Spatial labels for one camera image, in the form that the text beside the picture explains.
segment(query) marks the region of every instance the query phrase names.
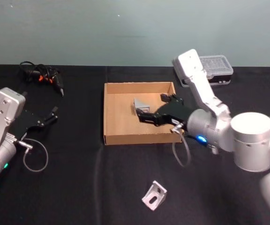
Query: plastic storage case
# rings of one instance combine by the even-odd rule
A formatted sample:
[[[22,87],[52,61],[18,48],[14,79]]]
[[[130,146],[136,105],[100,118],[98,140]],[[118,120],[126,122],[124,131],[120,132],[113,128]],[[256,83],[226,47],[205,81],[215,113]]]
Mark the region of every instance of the plastic storage case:
[[[200,56],[200,60],[207,72],[210,85],[229,84],[233,68],[224,55]],[[183,87],[188,87],[183,77],[179,77]]]

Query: black tabletop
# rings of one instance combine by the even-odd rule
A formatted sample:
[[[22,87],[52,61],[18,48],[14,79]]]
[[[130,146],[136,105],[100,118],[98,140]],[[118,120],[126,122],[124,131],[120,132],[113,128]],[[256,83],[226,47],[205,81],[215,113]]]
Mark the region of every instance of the black tabletop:
[[[192,162],[182,168],[171,144],[104,146],[105,82],[173,81],[185,104],[196,108],[172,67],[57,66],[65,96],[47,85],[21,83],[17,66],[0,65],[0,89],[27,91],[25,108],[39,115],[59,107],[59,120],[43,132],[29,133],[49,152],[45,171],[23,166],[23,149],[0,175],[0,225],[270,225],[270,209],[259,181],[267,173],[238,168],[233,154],[211,151],[189,140]],[[270,115],[270,67],[234,67],[229,85],[214,88],[232,116],[247,112]],[[183,146],[177,144],[186,160]],[[40,167],[44,152],[29,163]],[[152,181],[167,189],[164,203],[151,211],[141,198]]]

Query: black table cloth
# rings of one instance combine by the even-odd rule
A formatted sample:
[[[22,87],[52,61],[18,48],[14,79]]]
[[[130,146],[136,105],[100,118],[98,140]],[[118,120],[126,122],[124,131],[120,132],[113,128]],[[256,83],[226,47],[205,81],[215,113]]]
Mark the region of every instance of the black table cloth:
[[[0,65],[0,89],[27,91],[25,108],[46,115],[57,105],[59,120],[43,132],[29,133],[49,152],[41,173],[23,166],[24,151],[0,175],[0,225],[270,225],[270,209],[259,187],[270,172],[238,168],[233,154],[211,151],[188,141],[192,162],[182,168],[171,144],[104,146],[105,82],[173,81],[185,104],[196,108],[172,67],[57,66],[65,95],[48,85],[24,84],[17,66]],[[213,88],[232,116],[253,111],[270,116],[270,67],[234,67],[229,85]],[[177,144],[182,160],[183,145]],[[30,166],[44,163],[44,152],[28,155]],[[154,212],[141,198],[153,180],[167,189]]]

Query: blue led light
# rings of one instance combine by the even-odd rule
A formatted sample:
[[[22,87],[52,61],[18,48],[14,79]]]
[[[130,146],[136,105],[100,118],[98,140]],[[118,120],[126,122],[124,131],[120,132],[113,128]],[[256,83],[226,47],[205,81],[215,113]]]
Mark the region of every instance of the blue led light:
[[[201,142],[201,143],[206,143],[206,142],[207,142],[207,139],[204,138],[203,136],[200,136],[200,135],[198,135],[198,136],[196,137],[196,139],[197,139],[199,142]]]

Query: cardboard box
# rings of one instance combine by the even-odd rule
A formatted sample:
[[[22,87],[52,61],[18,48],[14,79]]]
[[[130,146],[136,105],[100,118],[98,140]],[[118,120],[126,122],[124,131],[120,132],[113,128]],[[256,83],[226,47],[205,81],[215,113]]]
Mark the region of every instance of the cardboard box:
[[[153,124],[141,123],[136,115],[134,98],[150,105],[152,113],[165,104],[160,98],[162,93],[175,93],[173,83],[105,83],[105,145],[181,142],[178,134],[170,132],[173,125],[156,127]]]

